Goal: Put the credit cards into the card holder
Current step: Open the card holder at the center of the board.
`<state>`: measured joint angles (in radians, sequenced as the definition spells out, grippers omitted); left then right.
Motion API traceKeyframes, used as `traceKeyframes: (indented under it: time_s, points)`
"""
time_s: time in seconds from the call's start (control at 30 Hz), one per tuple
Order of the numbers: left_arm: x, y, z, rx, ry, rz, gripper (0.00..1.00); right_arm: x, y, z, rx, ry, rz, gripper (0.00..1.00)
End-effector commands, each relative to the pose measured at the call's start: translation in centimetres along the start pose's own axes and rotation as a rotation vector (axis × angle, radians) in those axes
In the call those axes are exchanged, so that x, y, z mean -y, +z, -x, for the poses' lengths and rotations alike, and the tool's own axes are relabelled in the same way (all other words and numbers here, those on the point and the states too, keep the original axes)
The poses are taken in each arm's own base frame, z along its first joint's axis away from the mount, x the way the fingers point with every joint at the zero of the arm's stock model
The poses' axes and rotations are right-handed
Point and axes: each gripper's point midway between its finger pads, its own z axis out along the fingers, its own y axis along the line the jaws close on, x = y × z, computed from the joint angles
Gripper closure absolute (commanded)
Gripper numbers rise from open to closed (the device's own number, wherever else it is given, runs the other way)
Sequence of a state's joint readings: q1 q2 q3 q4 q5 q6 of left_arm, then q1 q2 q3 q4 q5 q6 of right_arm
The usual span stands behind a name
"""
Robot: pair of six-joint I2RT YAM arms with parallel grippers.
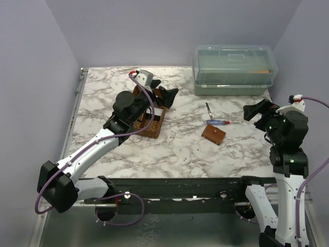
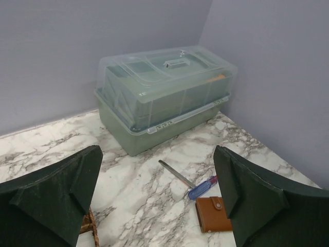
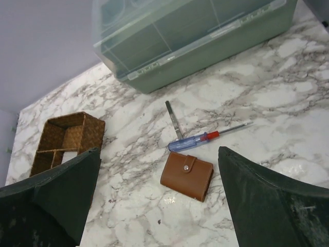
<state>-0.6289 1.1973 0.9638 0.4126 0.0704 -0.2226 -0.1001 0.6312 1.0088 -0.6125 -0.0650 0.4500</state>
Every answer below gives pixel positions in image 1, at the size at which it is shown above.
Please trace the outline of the brown leather card holder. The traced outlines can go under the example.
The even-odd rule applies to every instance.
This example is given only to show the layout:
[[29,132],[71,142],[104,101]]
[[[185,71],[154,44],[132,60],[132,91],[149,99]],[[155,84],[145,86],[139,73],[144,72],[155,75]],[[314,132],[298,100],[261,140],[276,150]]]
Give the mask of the brown leather card holder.
[[217,145],[222,143],[225,136],[226,132],[210,124],[206,125],[204,131],[202,132],[202,137]]

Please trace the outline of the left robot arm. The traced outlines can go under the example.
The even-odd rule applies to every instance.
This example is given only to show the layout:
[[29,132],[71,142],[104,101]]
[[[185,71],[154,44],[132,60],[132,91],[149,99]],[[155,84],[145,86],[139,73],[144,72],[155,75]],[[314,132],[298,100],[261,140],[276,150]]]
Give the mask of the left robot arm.
[[110,182],[105,177],[82,181],[82,175],[100,158],[123,144],[131,135],[138,134],[134,123],[146,110],[154,106],[170,108],[178,93],[174,88],[166,90],[158,85],[156,90],[137,84],[140,92],[135,96],[122,91],[116,96],[113,113],[100,131],[79,150],[56,163],[45,162],[41,166],[37,185],[38,197],[34,206],[37,214],[55,209],[63,213],[77,201],[98,199],[109,203],[114,197]]

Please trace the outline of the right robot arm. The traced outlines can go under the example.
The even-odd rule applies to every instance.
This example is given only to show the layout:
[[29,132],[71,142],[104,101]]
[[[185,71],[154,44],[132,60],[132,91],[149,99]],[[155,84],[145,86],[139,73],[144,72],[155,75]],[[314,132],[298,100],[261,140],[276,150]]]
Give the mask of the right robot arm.
[[277,213],[266,196],[261,178],[245,177],[245,184],[236,189],[237,197],[249,201],[255,213],[261,231],[259,246],[309,246],[305,223],[308,157],[301,148],[308,132],[308,118],[300,96],[289,103],[279,107],[264,99],[243,107],[246,121],[261,115],[254,126],[271,143],[269,158],[278,189]]

